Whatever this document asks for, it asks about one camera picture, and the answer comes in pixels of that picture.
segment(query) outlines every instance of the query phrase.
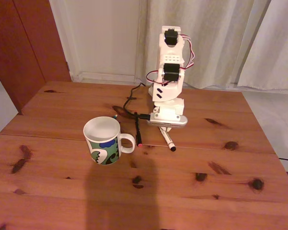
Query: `mug handle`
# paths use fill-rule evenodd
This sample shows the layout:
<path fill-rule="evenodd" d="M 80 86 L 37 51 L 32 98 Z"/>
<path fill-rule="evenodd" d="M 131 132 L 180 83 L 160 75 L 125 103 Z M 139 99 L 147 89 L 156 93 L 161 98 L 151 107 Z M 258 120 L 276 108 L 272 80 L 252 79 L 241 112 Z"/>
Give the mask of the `mug handle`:
<path fill-rule="evenodd" d="M 120 141 L 122 139 L 127 139 L 127 140 L 131 141 L 132 147 L 131 148 L 126 148 L 126 147 L 121 146 L 120 147 L 121 152 L 132 153 L 134 151 L 134 147 L 135 147 L 134 137 L 132 135 L 130 135 L 130 134 L 127 134 L 127 133 L 121 133 L 120 134 Z"/>

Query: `curtain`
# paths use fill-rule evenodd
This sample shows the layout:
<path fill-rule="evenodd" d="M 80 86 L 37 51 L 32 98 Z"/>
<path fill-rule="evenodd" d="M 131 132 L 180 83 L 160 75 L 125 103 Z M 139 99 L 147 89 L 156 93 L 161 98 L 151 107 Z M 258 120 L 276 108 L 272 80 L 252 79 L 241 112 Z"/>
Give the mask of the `curtain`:
<path fill-rule="evenodd" d="M 288 0 L 270 2 L 238 86 L 288 89 Z"/>
<path fill-rule="evenodd" d="M 185 82 L 196 88 L 230 82 L 254 0 L 142 1 L 136 76 L 156 69 L 161 26 L 180 26 L 192 39 L 194 66 Z M 183 57 L 189 59 L 185 44 Z"/>

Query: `pen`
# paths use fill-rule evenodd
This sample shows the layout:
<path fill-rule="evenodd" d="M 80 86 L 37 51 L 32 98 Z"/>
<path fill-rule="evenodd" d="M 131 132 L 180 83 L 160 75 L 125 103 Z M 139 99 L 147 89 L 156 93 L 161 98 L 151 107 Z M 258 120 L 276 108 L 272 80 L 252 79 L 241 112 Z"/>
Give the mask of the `pen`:
<path fill-rule="evenodd" d="M 160 132 L 161 132 L 162 136 L 164 137 L 165 141 L 167 142 L 169 149 L 170 149 L 172 152 L 174 152 L 174 151 L 176 150 L 176 147 L 175 147 L 172 139 L 169 137 L 167 131 L 165 131 L 165 130 L 162 129 L 161 127 L 159 127 L 159 129 L 160 129 Z"/>

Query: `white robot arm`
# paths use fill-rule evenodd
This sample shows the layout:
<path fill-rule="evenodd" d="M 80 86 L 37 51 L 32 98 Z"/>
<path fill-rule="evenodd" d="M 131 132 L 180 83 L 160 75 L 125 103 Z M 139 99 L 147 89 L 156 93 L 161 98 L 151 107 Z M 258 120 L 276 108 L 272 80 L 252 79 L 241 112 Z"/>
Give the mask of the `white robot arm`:
<path fill-rule="evenodd" d="M 183 67 L 184 37 L 180 32 L 178 26 L 163 26 L 159 36 L 158 77 L 148 80 L 154 83 L 149 89 L 154 102 L 154 110 L 148 121 L 150 125 L 184 127 L 188 122 L 183 116 L 184 101 L 177 97 L 182 90 L 185 69 L 191 66 L 192 60 L 190 58 L 186 68 Z"/>

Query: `white mug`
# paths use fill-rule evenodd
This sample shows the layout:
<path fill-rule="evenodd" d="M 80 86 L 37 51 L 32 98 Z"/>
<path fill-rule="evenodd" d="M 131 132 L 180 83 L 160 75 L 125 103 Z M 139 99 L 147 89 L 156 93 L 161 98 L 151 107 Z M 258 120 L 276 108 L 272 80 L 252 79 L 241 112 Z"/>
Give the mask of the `white mug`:
<path fill-rule="evenodd" d="M 120 133 L 119 122 L 109 116 L 100 116 L 89 120 L 83 128 L 83 133 L 91 157 L 97 164 L 112 164 L 120 158 L 122 152 L 132 153 L 135 147 L 133 136 Z M 131 148 L 121 145 L 123 138 L 131 141 Z"/>

